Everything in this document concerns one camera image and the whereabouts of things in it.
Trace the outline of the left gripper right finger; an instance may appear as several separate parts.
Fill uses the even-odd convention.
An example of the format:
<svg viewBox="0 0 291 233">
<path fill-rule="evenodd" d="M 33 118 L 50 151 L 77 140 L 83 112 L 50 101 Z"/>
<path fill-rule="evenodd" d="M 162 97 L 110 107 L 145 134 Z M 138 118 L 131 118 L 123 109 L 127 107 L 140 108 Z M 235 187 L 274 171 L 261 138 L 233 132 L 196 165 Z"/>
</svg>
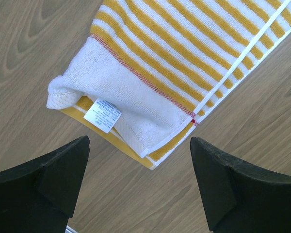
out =
<svg viewBox="0 0 291 233">
<path fill-rule="evenodd" d="M 190 151 L 209 230 L 291 233 L 291 176 L 230 155 L 199 137 Z"/>
</svg>

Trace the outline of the yellow striped towel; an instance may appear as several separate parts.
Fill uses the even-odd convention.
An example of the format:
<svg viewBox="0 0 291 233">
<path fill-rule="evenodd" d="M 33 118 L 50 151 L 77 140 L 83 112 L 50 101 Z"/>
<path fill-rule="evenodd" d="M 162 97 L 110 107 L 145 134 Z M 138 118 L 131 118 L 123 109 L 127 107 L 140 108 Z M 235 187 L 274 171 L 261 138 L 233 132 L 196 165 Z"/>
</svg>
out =
<svg viewBox="0 0 291 233">
<path fill-rule="evenodd" d="M 47 107 L 154 169 L 290 32 L 291 0 L 105 0 Z"/>
</svg>

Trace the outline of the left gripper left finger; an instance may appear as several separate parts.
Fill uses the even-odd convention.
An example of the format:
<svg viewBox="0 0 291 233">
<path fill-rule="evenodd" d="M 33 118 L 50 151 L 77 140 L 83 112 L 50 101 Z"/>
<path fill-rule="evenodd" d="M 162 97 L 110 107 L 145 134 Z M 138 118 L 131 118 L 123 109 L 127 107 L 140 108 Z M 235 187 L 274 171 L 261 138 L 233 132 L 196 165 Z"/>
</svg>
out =
<svg viewBox="0 0 291 233">
<path fill-rule="evenodd" d="M 63 233 L 73 217 L 90 152 L 79 137 L 0 172 L 0 233 Z"/>
</svg>

